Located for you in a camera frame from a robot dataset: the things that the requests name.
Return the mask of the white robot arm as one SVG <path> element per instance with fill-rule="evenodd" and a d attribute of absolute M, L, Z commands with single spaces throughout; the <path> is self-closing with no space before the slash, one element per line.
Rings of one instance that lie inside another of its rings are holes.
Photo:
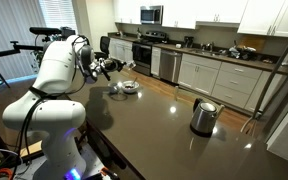
<path fill-rule="evenodd" d="M 34 172 L 33 180 L 80 180 L 86 170 L 73 137 L 86 118 L 84 106 L 60 96 L 71 86 L 74 73 L 80 71 L 88 83 L 112 71 L 119 71 L 119 60 L 94 59 L 94 51 L 86 37 L 71 35 L 64 41 L 53 41 L 45 49 L 38 76 L 27 93 L 8 105 L 3 123 L 22 135 L 28 131 L 44 131 L 42 140 L 45 162 Z"/>

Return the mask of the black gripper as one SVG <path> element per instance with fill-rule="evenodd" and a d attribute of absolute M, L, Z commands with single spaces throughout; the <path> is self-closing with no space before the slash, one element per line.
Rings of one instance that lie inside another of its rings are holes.
<path fill-rule="evenodd" d="M 108 75 L 109 72 L 118 71 L 120 72 L 123 69 L 123 66 L 125 65 L 124 62 L 121 62 L 120 60 L 108 58 L 103 59 L 100 58 L 96 65 L 96 71 L 98 73 L 103 74 L 108 81 L 111 80 L 111 77 Z"/>

